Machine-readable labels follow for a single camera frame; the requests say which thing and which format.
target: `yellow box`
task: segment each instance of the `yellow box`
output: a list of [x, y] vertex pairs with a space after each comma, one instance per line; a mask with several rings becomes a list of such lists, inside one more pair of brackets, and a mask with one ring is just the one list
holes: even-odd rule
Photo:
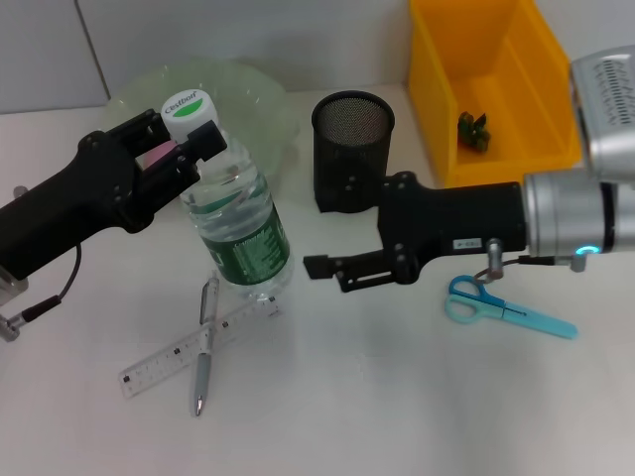
[[[411, 0], [410, 96], [440, 183], [520, 181], [581, 159], [569, 59], [531, 0]], [[487, 114], [489, 150], [457, 140]]]

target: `mesh pen holder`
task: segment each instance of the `mesh pen holder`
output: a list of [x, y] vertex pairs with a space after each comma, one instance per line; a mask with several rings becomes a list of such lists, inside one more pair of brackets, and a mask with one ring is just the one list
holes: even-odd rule
[[321, 212], [357, 213], [378, 204], [395, 115], [383, 99], [343, 91], [314, 110], [314, 192]]

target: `scissors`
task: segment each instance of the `scissors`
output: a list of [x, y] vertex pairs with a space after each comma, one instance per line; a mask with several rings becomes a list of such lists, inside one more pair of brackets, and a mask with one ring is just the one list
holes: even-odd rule
[[[478, 294], [459, 291], [456, 288], [459, 283], [470, 283], [476, 288]], [[453, 302], [471, 307], [474, 309], [474, 314], [469, 316], [459, 314], [453, 309]], [[565, 339], [577, 337], [577, 327], [570, 322], [540, 314], [522, 305], [495, 297], [485, 290], [484, 285], [475, 283], [472, 276], [457, 276], [449, 284], [449, 296], [445, 300], [445, 313], [450, 319], [461, 324], [472, 324], [482, 317], [491, 317]]]

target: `label sticker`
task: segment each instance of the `label sticker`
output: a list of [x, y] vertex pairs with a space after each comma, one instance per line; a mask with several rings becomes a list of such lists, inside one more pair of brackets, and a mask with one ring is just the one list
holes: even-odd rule
[[467, 238], [464, 240], [454, 240], [452, 242], [454, 250], [473, 250], [475, 248], [482, 248], [483, 241], [480, 238]]

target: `pen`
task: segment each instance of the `pen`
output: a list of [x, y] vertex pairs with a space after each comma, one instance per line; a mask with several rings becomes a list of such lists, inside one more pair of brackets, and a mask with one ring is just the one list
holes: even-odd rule
[[[200, 296], [200, 325], [216, 320], [216, 308], [218, 306], [218, 277], [213, 273], [205, 286], [202, 287]], [[209, 373], [211, 371], [211, 349], [214, 338], [214, 326], [209, 327], [200, 334], [200, 353], [194, 363], [194, 392], [192, 416], [198, 417], [202, 412], [207, 399], [209, 387]]]

